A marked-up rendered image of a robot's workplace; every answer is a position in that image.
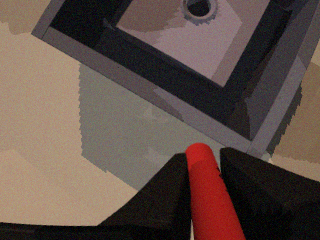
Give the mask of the red peg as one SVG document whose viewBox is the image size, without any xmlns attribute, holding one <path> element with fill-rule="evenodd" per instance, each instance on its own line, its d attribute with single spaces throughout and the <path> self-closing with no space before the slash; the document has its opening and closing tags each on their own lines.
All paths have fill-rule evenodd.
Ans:
<svg viewBox="0 0 320 240">
<path fill-rule="evenodd" d="M 193 240 L 245 240 L 235 205 L 208 145 L 187 149 Z"/>
</svg>

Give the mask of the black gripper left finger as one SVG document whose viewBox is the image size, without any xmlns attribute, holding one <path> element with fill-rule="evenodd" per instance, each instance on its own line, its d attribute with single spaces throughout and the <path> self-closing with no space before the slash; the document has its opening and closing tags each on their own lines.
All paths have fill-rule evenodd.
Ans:
<svg viewBox="0 0 320 240">
<path fill-rule="evenodd" d="M 191 240 L 187 153 L 177 153 L 99 225 L 0 223 L 0 240 Z"/>
</svg>

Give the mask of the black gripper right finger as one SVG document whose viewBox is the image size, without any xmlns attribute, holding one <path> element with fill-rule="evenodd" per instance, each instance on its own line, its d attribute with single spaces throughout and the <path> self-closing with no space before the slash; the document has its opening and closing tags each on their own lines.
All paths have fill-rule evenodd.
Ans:
<svg viewBox="0 0 320 240">
<path fill-rule="evenodd" d="M 245 240 L 320 240 L 320 181 L 232 147 L 220 172 Z"/>
</svg>

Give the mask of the dark grey open box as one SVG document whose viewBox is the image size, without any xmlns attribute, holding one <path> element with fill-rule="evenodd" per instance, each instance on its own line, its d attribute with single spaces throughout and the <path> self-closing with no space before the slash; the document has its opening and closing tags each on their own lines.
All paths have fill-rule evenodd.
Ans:
<svg viewBox="0 0 320 240">
<path fill-rule="evenodd" d="M 219 91 L 124 41 L 133 0 L 51 0 L 31 35 L 171 113 L 225 147 L 261 159 L 320 39 L 320 0 L 269 0 Z"/>
</svg>

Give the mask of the pinkish-brown square plate with hole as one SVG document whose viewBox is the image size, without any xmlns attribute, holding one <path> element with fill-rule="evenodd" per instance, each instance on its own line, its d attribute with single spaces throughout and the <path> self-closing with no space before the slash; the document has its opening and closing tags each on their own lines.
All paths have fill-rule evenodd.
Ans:
<svg viewBox="0 0 320 240">
<path fill-rule="evenodd" d="M 121 37 L 209 91 L 223 88 L 269 0 L 133 0 Z"/>
</svg>

